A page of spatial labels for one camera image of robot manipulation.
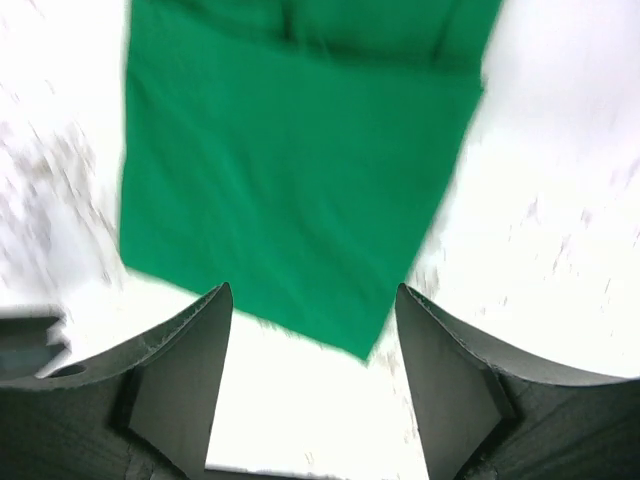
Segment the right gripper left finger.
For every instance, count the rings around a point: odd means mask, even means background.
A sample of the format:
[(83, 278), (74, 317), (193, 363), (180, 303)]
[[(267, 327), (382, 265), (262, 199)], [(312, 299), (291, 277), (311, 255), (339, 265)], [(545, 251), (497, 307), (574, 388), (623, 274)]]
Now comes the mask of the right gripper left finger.
[(2, 478), (203, 478), (232, 310), (222, 284), (108, 351), (2, 383)]

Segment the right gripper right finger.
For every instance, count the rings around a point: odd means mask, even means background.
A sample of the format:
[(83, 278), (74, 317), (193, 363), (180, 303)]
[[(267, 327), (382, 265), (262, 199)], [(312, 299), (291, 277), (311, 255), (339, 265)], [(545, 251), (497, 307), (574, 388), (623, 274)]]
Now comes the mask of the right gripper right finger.
[(407, 285), (395, 317), (431, 478), (638, 477), (637, 380), (526, 352)]

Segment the green t shirt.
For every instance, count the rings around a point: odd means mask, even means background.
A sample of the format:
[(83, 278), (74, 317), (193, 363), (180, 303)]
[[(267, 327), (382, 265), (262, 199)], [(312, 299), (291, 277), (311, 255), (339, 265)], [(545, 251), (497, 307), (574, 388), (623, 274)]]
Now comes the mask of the green t shirt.
[(360, 359), (482, 93), (496, 1), (135, 1), (120, 255)]

